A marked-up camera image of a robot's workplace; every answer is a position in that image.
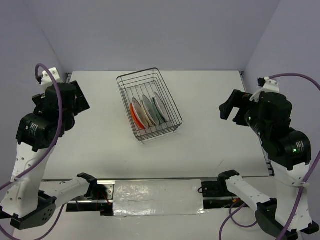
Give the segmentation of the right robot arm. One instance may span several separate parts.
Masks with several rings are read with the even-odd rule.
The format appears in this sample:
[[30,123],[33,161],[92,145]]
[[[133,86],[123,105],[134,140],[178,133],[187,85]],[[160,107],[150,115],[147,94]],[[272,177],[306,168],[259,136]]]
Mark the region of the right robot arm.
[[255,215],[258,226],[277,240],[296,240],[298,234],[319,231],[309,213],[307,182],[317,160],[312,160],[311,142],[291,127],[292,103],[280,93],[274,76],[258,79],[253,94],[234,90],[219,107],[220,117],[233,119],[239,126],[251,128],[259,137],[274,171],[276,197],[269,197],[247,183],[235,170],[221,173],[217,190],[223,196],[239,197]]

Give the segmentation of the orange plate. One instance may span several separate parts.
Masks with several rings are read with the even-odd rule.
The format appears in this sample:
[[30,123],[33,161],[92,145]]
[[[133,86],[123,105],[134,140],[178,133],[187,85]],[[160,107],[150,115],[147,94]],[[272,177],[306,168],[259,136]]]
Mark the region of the orange plate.
[[130,114],[132,116],[132,119],[134,120],[135,124],[140,128],[140,129],[145,129],[145,126],[138,120],[135,112],[134,112],[134,108],[133,108],[133,104],[130,104]]

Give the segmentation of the red patterned white plate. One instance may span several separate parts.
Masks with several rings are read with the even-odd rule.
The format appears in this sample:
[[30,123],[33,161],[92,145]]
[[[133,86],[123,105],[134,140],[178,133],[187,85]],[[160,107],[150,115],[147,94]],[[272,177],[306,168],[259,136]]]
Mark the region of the red patterned white plate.
[[156,105],[160,115],[162,116],[162,118],[166,122],[168,122],[170,120],[169,115],[167,113],[166,107],[165,107],[162,99],[160,98],[160,96],[157,92],[154,92],[154,101],[155,101],[155,105]]

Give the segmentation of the white ringed plate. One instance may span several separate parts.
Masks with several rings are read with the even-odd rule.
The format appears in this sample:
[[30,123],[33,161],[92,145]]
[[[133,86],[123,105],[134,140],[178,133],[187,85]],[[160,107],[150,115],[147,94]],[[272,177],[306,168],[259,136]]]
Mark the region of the white ringed plate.
[[146,95],[143,95],[142,101],[143,101],[143,108],[144,108],[149,120],[151,121],[151,123],[154,126],[159,126],[160,121],[156,116],[153,105],[152,105],[151,101],[149,100],[149,98]]

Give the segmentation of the wire dish rack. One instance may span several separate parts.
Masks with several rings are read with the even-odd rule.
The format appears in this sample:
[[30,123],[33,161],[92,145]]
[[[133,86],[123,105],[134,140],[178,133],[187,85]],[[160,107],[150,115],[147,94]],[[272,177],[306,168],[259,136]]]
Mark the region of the wire dish rack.
[[138,141],[174,133],[182,125],[182,116],[158,68],[126,73],[116,81]]

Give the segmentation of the green blue patterned plate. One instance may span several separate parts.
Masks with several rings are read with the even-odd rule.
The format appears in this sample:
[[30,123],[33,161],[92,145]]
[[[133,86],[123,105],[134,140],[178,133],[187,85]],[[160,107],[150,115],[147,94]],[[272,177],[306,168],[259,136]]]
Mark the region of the green blue patterned plate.
[[166,120],[163,118],[163,116],[161,115],[161,113],[159,112],[157,106],[156,106],[156,103],[155,103],[155,98],[152,97],[151,99],[151,102],[152,102],[152,106],[153,106],[153,109],[155,111],[155,114],[157,116],[157,118],[159,119],[159,122],[162,124],[162,123],[165,123]]

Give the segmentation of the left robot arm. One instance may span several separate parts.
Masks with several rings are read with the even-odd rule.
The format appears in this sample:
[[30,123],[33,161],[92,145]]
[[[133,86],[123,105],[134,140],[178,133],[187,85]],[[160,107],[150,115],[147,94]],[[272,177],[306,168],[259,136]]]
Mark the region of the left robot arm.
[[35,76],[43,93],[32,97],[35,109],[19,123],[15,166],[0,202],[1,219],[10,219],[11,226],[18,230],[43,226],[56,208],[77,197],[90,200],[98,194],[97,179],[87,173],[79,173],[52,190],[40,189],[58,139],[75,126],[75,117],[90,106],[79,84],[64,82],[55,67]]

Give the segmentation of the cream plate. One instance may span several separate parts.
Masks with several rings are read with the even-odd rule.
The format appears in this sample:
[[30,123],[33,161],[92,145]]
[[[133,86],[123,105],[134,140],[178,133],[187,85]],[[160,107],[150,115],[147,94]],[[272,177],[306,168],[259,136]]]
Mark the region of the cream plate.
[[136,117],[139,119],[139,121],[145,128],[151,128],[155,126],[153,122],[149,119],[146,111],[144,110],[140,102],[135,97],[132,98],[132,106]]

